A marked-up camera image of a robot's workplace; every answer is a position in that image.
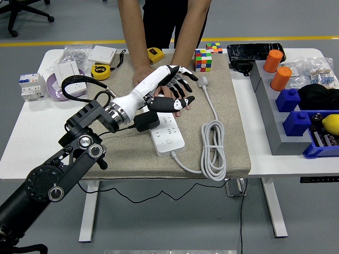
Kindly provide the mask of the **person's left hand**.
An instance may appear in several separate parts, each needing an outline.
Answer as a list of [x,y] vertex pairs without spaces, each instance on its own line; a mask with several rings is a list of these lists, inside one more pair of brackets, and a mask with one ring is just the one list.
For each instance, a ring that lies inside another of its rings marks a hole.
[[[188,91],[185,89],[185,86],[183,84],[181,84],[180,86],[183,89],[185,95],[187,95]],[[160,87],[158,87],[155,90],[155,92],[154,92],[154,96],[159,96],[159,94],[163,94],[165,97],[170,97],[170,98],[176,99],[176,97],[173,94],[173,92],[167,86],[160,86]],[[186,110],[190,110],[190,108],[191,107],[189,105],[185,107]],[[181,111],[173,113],[173,116],[174,116],[174,118],[180,117],[181,116]]]

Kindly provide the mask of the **person's right hand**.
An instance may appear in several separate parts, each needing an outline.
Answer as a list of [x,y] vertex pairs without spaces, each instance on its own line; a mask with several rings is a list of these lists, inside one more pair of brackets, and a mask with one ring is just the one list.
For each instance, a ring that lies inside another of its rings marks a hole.
[[143,65],[143,66],[136,67],[133,78],[132,78],[133,86],[136,87],[153,71],[154,71],[154,68],[152,68],[150,65]]

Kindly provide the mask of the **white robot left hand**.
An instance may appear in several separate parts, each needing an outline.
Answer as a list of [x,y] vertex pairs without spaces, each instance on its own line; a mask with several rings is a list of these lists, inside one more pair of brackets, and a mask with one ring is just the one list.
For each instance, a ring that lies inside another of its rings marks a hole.
[[[185,95],[184,89],[190,93],[192,89],[181,75],[198,81],[198,77],[184,67],[163,65],[142,80],[128,95],[113,99],[105,110],[119,125],[130,123],[135,118],[136,111],[144,106],[153,112],[178,112],[195,100],[194,96]],[[159,86],[168,87],[175,98],[155,97],[154,92]]]

